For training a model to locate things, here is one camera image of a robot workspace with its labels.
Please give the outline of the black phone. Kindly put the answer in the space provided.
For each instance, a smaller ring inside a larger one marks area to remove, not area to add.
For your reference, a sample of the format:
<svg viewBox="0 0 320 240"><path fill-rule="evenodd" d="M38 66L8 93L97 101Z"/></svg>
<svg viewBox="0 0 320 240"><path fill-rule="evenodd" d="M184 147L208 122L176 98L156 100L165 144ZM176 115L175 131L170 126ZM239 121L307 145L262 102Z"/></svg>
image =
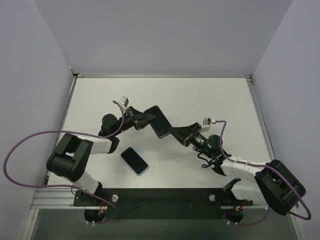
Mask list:
<svg viewBox="0 0 320 240"><path fill-rule="evenodd" d="M155 118L152 119L149 124L158 138L162 139L171 133L172 125L158 105L150 107L149 109L145 110L144 113L155 116Z"/></svg>

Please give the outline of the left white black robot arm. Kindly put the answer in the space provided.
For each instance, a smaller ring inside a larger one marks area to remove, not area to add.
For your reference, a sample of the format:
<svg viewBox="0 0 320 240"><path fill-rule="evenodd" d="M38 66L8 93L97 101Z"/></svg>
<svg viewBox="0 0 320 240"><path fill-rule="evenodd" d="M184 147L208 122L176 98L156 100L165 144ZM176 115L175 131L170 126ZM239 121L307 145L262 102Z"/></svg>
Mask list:
<svg viewBox="0 0 320 240"><path fill-rule="evenodd" d="M120 118L111 113L103 116L97 136L81 138L78 133L65 133L48 158L46 169L86 191L84 199L96 206L103 199L102 184L86 172L89 157L113 153L120 142L118 134L132 127L137 131L142 130L155 118L153 114L140 112L130 106Z"/></svg>

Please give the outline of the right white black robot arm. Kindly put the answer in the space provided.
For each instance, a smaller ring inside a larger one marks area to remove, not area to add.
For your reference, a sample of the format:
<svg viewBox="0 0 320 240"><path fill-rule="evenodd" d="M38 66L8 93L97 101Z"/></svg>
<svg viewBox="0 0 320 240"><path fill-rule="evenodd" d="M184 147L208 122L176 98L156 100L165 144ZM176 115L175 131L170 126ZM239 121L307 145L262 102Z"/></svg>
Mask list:
<svg viewBox="0 0 320 240"><path fill-rule="evenodd" d="M228 154L222 147L220 135L205 137L199 123L173 127L170 132L183 146L193 146L201 155L209 158L209 167L222 176L235 177L253 186L243 187L237 183L231 189L237 200L267 204L280 215L288 214L306 194L305 187L279 160L252 162Z"/></svg>

